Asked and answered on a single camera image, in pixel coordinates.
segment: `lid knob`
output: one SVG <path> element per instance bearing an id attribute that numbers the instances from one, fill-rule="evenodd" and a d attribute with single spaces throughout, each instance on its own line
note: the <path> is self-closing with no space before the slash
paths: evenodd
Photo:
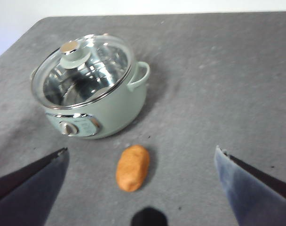
<path id="1" fill-rule="evenodd" d="M 60 65 L 65 69 L 72 69 L 86 62 L 90 57 L 88 48 L 80 46 L 80 40 L 72 40 L 63 44 L 59 51 L 62 54 Z"/>
<path id="2" fill-rule="evenodd" d="M 77 41 L 73 40 L 63 44 L 59 50 L 62 54 L 69 55 L 70 53 L 77 51 L 79 47 L 80 44 Z"/>

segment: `glass lid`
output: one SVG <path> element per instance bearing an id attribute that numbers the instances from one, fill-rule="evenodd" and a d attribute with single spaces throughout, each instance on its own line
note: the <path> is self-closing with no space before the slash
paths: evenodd
<path id="1" fill-rule="evenodd" d="M 87 35 L 53 52 L 34 72 L 32 92 L 46 107 L 72 109 L 114 90 L 127 76 L 133 54 L 118 37 Z"/>

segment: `gray fabric surface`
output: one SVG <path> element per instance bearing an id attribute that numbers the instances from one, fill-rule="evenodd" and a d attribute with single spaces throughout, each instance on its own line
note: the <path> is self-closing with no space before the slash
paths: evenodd
<path id="1" fill-rule="evenodd" d="M 33 99 L 30 74 L 65 41 L 103 32 L 126 39 L 151 65 L 146 104 L 114 136 L 62 136 Z M 131 144 L 148 148 L 151 167 L 129 194 L 115 170 Z M 70 150 L 49 226 L 126 226 L 146 206 L 169 225 L 236 225 L 214 167 L 216 145 L 286 182 L 286 13 L 46 18 L 0 56 L 0 176 Z"/>

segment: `metal rim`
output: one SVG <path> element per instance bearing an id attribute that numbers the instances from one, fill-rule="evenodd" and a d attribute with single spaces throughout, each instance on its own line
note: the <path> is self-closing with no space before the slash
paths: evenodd
<path id="1" fill-rule="evenodd" d="M 131 53 L 131 56 L 130 56 L 130 63 L 129 63 L 129 66 L 128 68 L 126 69 L 126 71 L 124 72 L 123 76 L 120 78 L 120 80 L 118 80 L 111 88 L 109 88 L 106 92 L 104 92 L 102 95 L 100 96 L 97 96 L 96 98 L 92 99 L 92 100 L 88 100 L 88 101 L 85 101 L 85 102 L 81 102 L 81 103 L 78 103 L 78 104 L 74 104 L 74 105 L 67 105 L 67 106 L 63 106 L 63 105 L 47 105 L 45 103 L 43 103 L 41 101 L 41 99 L 36 95 L 36 92 L 34 91 L 34 88 L 33 88 L 33 80 L 34 80 L 34 77 L 36 75 L 36 72 L 37 70 L 42 66 L 42 64 L 51 56 L 53 55 L 55 52 L 57 52 L 60 48 L 57 48 L 55 51 L 53 51 L 52 53 L 50 53 L 43 61 L 42 63 L 32 72 L 32 80 L 31 80 L 31 91 L 32 91 L 32 94 L 33 96 L 35 97 L 35 99 L 40 103 L 42 104 L 43 106 L 49 108 L 49 109 L 53 109 L 53 110 L 70 110 L 70 109 L 75 109 L 75 108 L 80 108 L 80 107 L 84 107 L 84 106 L 87 106 L 91 103 L 95 103 L 103 98 L 105 98 L 106 96 L 108 96 L 109 94 L 111 94 L 116 88 L 118 88 L 120 86 L 120 84 L 123 83 L 123 81 L 126 79 L 126 77 L 128 76 L 129 72 L 131 71 L 132 69 L 132 62 L 134 61 L 134 55 L 133 55 L 133 52 L 131 51 L 131 48 L 124 42 L 123 39 L 121 39 L 120 37 L 118 36 L 115 36 L 115 35 L 109 35 L 107 33 L 104 33 L 104 34 L 88 34 L 88 35 L 85 35 L 83 36 L 85 39 L 89 39 L 89 38 L 94 38 L 95 36 L 109 36 L 109 37 L 114 37 L 114 38 L 117 38 L 119 40 L 121 40 L 123 42 L 123 44 L 130 50 L 130 53 Z"/>

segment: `pot handle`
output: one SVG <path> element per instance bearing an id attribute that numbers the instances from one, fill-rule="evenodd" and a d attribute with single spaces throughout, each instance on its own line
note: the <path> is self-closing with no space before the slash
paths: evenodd
<path id="1" fill-rule="evenodd" d="M 133 81 L 133 79 L 136 76 L 133 76 L 131 78 L 131 80 L 127 84 L 127 87 L 129 89 L 129 91 L 131 91 L 131 92 L 133 92 L 135 88 L 137 88 L 137 87 L 141 86 L 142 84 L 144 84 L 147 81 L 147 79 L 149 78 L 149 75 L 150 75 L 150 67 L 149 67 L 148 63 L 143 62 L 143 61 L 139 61 L 138 62 L 138 66 L 139 67 L 144 67 L 146 69 L 146 72 L 145 72 L 145 75 L 141 79 L 139 79 L 138 81 Z"/>

